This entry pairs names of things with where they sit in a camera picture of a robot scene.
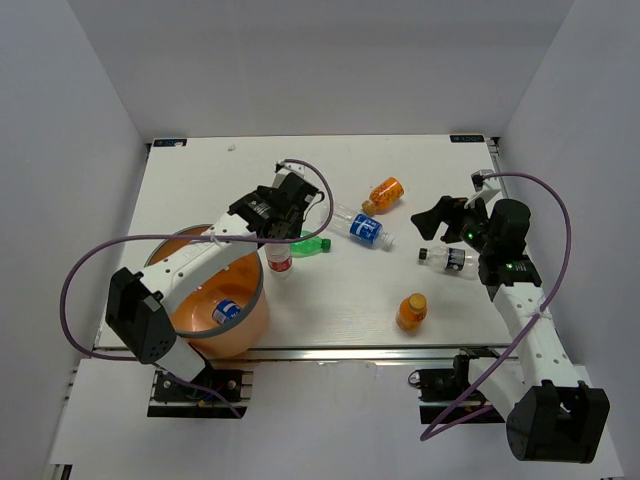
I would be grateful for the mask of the green plastic bottle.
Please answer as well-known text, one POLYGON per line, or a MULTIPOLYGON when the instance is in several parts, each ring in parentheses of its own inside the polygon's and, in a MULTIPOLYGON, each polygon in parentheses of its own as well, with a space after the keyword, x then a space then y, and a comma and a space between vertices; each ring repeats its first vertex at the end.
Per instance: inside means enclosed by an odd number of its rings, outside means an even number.
POLYGON ((305 258, 320 253, 329 253, 331 250, 331 240, 320 236, 313 236, 307 240, 293 243, 291 255, 294 258, 305 258))

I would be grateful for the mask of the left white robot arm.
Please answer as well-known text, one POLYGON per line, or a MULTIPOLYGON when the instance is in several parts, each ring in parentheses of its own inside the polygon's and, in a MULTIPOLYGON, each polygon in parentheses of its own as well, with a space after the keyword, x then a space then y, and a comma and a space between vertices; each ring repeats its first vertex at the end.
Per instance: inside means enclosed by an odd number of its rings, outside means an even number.
POLYGON ((179 337, 171 315, 196 288, 267 243, 299 236, 319 189, 295 172, 274 186, 259 186, 232 203, 201 235, 164 260, 133 273, 123 267, 110 280, 106 323, 142 364, 162 367, 188 398, 211 387, 213 368, 179 337))

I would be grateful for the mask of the clear bottle blue label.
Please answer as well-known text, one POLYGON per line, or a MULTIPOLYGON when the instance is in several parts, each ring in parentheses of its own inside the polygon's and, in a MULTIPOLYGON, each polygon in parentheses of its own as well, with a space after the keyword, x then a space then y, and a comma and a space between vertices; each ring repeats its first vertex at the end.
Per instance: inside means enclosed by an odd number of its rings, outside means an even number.
POLYGON ((368 248, 391 250, 394 246, 394 236, 379 221, 338 203, 332 210, 329 205, 324 207, 322 221, 325 220, 329 220, 331 232, 368 248))

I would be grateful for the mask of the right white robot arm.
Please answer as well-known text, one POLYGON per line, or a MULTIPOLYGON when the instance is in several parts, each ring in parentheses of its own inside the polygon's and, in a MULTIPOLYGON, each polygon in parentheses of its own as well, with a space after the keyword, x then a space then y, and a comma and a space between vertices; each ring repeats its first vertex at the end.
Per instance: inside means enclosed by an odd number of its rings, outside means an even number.
POLYGON ((601 388, 588 386, 569 360, 552 319, 543 315, 540 276, 525 253, 529 208, 511 199, 491 210, 481 199, 442 197, 411 221, 431 240, 462 241, 479 255, 479 279, 512 338, 522 370, 515 376, 503 357, 472 354, 451 374, 453 390, 480 393, 504 419, 507 442, 521 461, 587 464, 594 460, 610 411, 601 388))

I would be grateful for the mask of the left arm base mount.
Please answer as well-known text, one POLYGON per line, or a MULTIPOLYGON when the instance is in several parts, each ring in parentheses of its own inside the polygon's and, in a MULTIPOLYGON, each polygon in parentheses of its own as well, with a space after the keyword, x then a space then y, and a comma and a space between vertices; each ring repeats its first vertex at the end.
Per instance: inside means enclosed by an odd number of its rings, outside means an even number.
POLYGON ((208 391, 175 382, 165 372, 155 373, 147 416, 173 419, 240 419, 248 410, 252 374, 239 369, 217 369, 208 391))

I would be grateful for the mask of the clear bottle red cap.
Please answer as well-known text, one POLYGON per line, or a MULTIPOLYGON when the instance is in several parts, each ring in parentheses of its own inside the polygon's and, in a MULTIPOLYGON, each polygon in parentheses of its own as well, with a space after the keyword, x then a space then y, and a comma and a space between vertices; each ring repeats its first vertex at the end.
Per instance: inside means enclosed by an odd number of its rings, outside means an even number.
POLYGON ((291 272, 293 257, 289 244, 265 244, 265 257, 269 269, 279 276, 287 275, 291 272))

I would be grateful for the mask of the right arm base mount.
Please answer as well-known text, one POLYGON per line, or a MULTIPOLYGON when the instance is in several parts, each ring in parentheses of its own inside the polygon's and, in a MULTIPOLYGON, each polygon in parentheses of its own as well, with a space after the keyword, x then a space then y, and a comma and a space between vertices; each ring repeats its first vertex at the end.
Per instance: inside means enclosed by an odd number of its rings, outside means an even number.
MULTIPOLYGON (((466 375, 470 360, 495 360, 498 352, 491 348, 462 348, 454 356, 451 367, 423 368, 414 370, 407 378, 408 385, 419 392, 419 412, 422 425, 429 425, 470 385, 466 375)), ((461 405, 450 413, 442 422, 448 424, 466 415, 472 414, 489 405, 486 397, 479 391, 474 391, 461 405)), ((500 414, 492 409, 489 412, 469 420, 473 424, 503 424, 500 414)))

